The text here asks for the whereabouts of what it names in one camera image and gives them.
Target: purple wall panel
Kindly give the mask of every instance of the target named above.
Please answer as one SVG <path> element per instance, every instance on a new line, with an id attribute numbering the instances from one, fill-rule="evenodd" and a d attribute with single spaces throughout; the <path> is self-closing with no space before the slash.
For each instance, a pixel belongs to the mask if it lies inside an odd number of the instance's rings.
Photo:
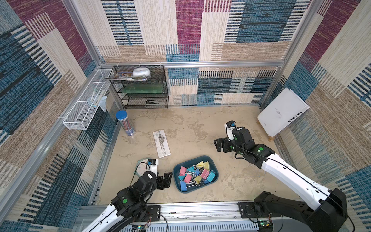
<path id="1" fill-rule="evenodd" d="M 85 44 L 64 7 L 62 0 L 7 1 L 23 22 L 46 12 L 55 27 L 58 28 L 76 60 L 79 60 L 87 52 Z"/>
<path id="2" fill-rule="evenodd" d="M 358 4 L 359 2 L 355 0 L 339 0 L 331 3 L 321 24 L 305 49 L 305 53 L 315 61 L 311 62 L 311 65 L 306 66 L 308 71 L 311 71 L 321 59 Z"/>
<path id="3" fill-rule="evenodd" d="M 178 44 L 200 44 L 204 0 L 176 0 Z"/>

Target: blue lid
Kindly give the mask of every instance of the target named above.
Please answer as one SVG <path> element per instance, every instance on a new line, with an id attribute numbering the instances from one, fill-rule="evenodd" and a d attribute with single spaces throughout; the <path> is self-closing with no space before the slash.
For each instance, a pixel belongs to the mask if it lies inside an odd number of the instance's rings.
<path id="1" fill-rule="evenodd" d="M 122 119 L 125 119 L 126 117 L 128 116 L 128 113 L 126 113 L 125 110 L 120 110 L 116 113 L 116 118 L 118 120 L 122 120 Z"/>

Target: blue tray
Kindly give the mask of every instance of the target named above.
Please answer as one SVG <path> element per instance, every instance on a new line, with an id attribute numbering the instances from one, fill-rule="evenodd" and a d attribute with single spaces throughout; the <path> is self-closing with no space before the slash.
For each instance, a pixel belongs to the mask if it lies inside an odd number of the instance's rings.
<path id="1" fill-rule="evenodd" d="M 191 167 L 192 165 L 198 164 L 198 163 L 201 162 L 201 161 L 204 161 L 204 162 L 209 161 L 209 163 L 210 163 L 210 170 L 212 170 L 213 172 L 215 172 L 215 177 L 214 177 L 213 181 L 211 181 L 210 183 L 208 183 L 208 184 L 206 184 L 206 185 L 202 185 L 201 187 L 198 187 L 198 186 L 192 186 L 192 187 L 189 187 L 189 188 L 187 188 L 187 191 L 186 191 L 186 192 L 181 191 L 181 190 L 180 190 L 180 189 L 181 189 L 181 188 L 180 188 L 180 180 L 179 180 L 179 178 L 178 178 L 178 176 L 179 176 L 179 172 L 180 172 L 180 167 L 183 166 L 183 167 L 185 167 L 185 168 L 189 168 L 189 167 Z M 174 179 L 174 181 L 175 181 L 175 185 L 177 186 L 177 189 L 178 189 L 179 192 L 181 192 L 181 193 L 189 193 L 189 192 L 192 192 L 192 191 L 194 191 L 194 190 L 196 190 L 196 189 L 200 189 L 200 188 L 202 188 L 202 187 L 204 187 L 204 186 L 207 186 L 207 185 L 209 185 L 209 184 L 212 184 L 212 183 L 214 183 L 215 181 L 218 180 L 218 177 L 219 177 L 218 170 L 216 169 L 216 166 L 215 166 L 213 160 L 212 160 L 210 157 L 208 157 L 208 156 L 200 156 L 200 157 L 197 157 L 197 158 L 194 158 L 194 159 L 188 160 L 188 161 L 186 161 L 186 162 L 183 162 L 183 163 L 177 164 L 177 165 L 175 165 L 175 167 L 174 167 L 174 169 L 173 169 L 173 179 Z"/>

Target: aluminum rail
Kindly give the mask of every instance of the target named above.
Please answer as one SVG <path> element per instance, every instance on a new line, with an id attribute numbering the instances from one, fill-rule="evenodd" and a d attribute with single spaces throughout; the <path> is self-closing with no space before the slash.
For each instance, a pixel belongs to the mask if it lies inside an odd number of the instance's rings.
<path id="1" fill-rule="evenodd" d="M 251 202 L 253 201 L 225 201 L 225 202 L 184 202 L 184 203 L 151 203 L 148 205 L 160 205 L 161 215 L 163 215 L 168 223 L 169 231 L 173 231 L 172 227 L 178 225 L 183 226 L 181 231 L 210 231 L 208 229 L 189 230 L 188 227 L 195 225 L 228 225 L 228 224 L 242 224 L 250 223 L 249 219 L 242 219 L 238 207 L 239 202 Z M 107 205 L 91 205 L 82 206 L 78 212 L 78 216 L 75 220 L 75 225 L 72 232 L 81 232 L 96 217 L 107 207 Z M 284 227 L 282 231 L 298 231 L 310 232 L 308 226 L 288 217 L 272 218 L 273 231 L 277 232 L 283 220 Z M 259 220 L 268 220 L 268 218 L 259 218 Z M 142 225 L 143 222 L 134 222 L 129 226 L 122 229 L 121 232 L 131 231 L 131 225 Z M 164 231 L 166 225 L 164 219 L 160 217 L 159 222 L 151 222 L 152 229 L 149 231 Z M 247 231 L 246 229 L 238 228 L 220 228 L 212 231 Z"/>
<path id="2" fill-rule="evenodd" d="M 207 68 L 207 67 L 262 67 L 282 66 L 283 60 L 255 61 L 195 61 L 195 62 L 119 62 L 103 64 L 102 68 L 112 68 L 118 65 L 163 65 L 165 68 Z"/>

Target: black mesh shelf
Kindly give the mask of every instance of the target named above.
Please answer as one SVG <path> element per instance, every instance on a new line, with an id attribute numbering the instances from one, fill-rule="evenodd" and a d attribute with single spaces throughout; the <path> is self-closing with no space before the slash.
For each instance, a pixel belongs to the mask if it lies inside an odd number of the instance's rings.
<path id="1" fill-rule="evenodd" d="M 162 65 L 141 65 L 141 67 L 149 68 L 151 71 L 151 77 L 148 78 L 147 81 L 110 80 L 116 92 L 118 92 L 121 97 L 122 103 L 125 105 L 126 109 L 168 108 L 169 94 L 164 67 Z M 115 75 L 117 72 L 132 72 L 136 68 L 139 68 L 139 66 L 114 66 L 110 76 Z M 162 91 L 160 90 L 159 93 L 146 93 L 146 90 L 143 90 L 142 93 L 127 93 L 128 91 L 126 91 L 125 88 L 129 88 L 132 85 L 136 85 L 136 88 L 138 88 L 138 86 L 140 87 L 140 85 L 146 85 L 146 87 L 148 87 L 148 85 L 156 85 L 157 87 L 161 85 L 163 89 Z M 161 102 L 161 104 L 149 104 L 149 102 L 147 102 L 148 100 Z"/>

